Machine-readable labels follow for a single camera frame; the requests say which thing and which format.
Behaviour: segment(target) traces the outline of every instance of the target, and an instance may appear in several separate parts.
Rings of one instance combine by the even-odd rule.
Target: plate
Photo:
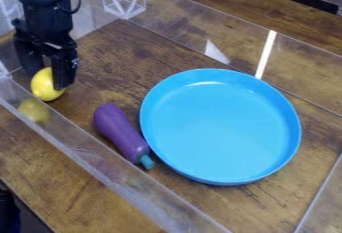
[[[264,178],[288,163],[300,143],[299,118],[281,93],[224,69],[165,78],[144,98],[140,125],[163,162],[213,185]]]

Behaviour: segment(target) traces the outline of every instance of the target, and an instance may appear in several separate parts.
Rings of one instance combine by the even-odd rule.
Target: lemon
[[[30,81],[30,90],[36,98],[42,101],[52,101],[57,99],[64,93],[65,89],[53,89],[52,69],[46,67],[41,69],[33,76]]]
[[[34,98],[25,99],[20,103],[17,110],[37,124],[45,124],[50,119],[50,113],[46,106],[44,106],[44,104],[41,104],[41,102]]]

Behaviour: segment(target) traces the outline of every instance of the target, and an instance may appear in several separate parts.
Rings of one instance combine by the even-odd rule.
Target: transparent plastic wall
[[[220,62],[228,69],[255,75],[275,87],[280,87],[284,93],[291,94],[293,97],[300,97],[310,104],[327,108],[330,112],[340,116],[342,101],[340,99],[332,99],[334,97],[342,97],[342,89],[339,88],[342,75],[340,56],[191,0],[82,0],[81,10],[73,17],[73,37],[78,39],[86,37],[86,34],[93,33],[93,31],[113,23],[117,19],[128,20],[131,24],[143,27]],[[315,186],[306,186],[303,190],[295,189],[296,186],[307,182],[307,172],[296,170],[298,163],[307,163],[306,168],[308,169],[319,166],[319,161],[307,152],[310,147],[306,140],[295,161],[283,169],[285,172],[279,173],[269,182],[264,180],[249,187],[216,188],[197,183],[191,184],[185,181],[177,181],[177,184],[167,189],[163,186],[168,183],[165,176],[175,179],[177,175],[159,173],[155,174],[155,179],[152,179],[74,125],[77,122],[72,123],[61,116],[64,111],[56,112],[46,106],[52,121],[50,124],[42,126],[34,125],[20,115],[16,110],[20,102],[33,98],[22,87],[16,84],[17,81],[28,89],[28,78],[21,70],[17,70],[18,63],[10,38],[4,38],[2,40],[5,41],[0,44],[0,60],[6,69],[13,71],[13,79],[4,78],[0,83],[2,106],[144,212],[163,229],[172,232],[220,232],[227,231],[220,224],[232,230],[236,224],[248,224],[248,221],[244,222],[241,218],[243,213],[248,214],[249,207],[255,205],[252,196],[255,189],[273,194],[273,196],[269,194],[267,198],[275,200],[273,204],[267,207],[271,212],[267,212],[261,205],[256,204],[256,206],[259,205],[260,216],[265,216],[259,218],[260,222],[263,220],[277,220],[281,223],[281,219],[295,221],[293,218],[281,218],[283,209],[295,209],[292,214],[300,214],[300,209],[303,210],[300,208],[302,204],[291,203],[292,193],[303,191],[304,198],[312,200],[320,185],[318,179]],[[322,85],[322,81],[327,79],[328,85]],[[306,112],[299,111],[299,116],[304,115]],[[303,132],[306,134],[310,125],[306,122],[303,123]],[[334,161],[326,160],[326,162],[326,167],[331,167]],[[306,228],[311,230],[308,232],[322,232],[319,230],[315,231],[316,225],[312,222],[319,223],[322,228],[324,223],[328,224],[330,221],[334,221],[334,227],[336,229],[342,228],[336,213],[324,212],[324,216],[330,218],[328,220],[310,219],[319,217],[320,211],[330,211],[339,207],[335,200],[339,195],[330,195],[330,189],[335,191],[335,186],[338,186],[335,185],[339,179],[338,168],[339,163],[334,170],[335,177],[330,176],[328,182],[322,187],[310,211],[299,225],[298,232]],[[296,179],[288,177],[291,174],[296,175]],[[279,188],[281,189],[281,196],[276,197],[277,192],[275,190]],[[239,191],[247,193],[251,200],[236,201],[236,198],[241,197],[237,194]],[[201,200],[192,198],[193,192],[201,194]],[[320,200],[324,201],[323,195],[330,197],[328,206],[326,206],[326,202],[320,202]],[[205,204],[212,200],[221,201],[217,203],[216,210],[209,210],[205,207]],[[287,225],[283,227],[285,231],[291,228]]]

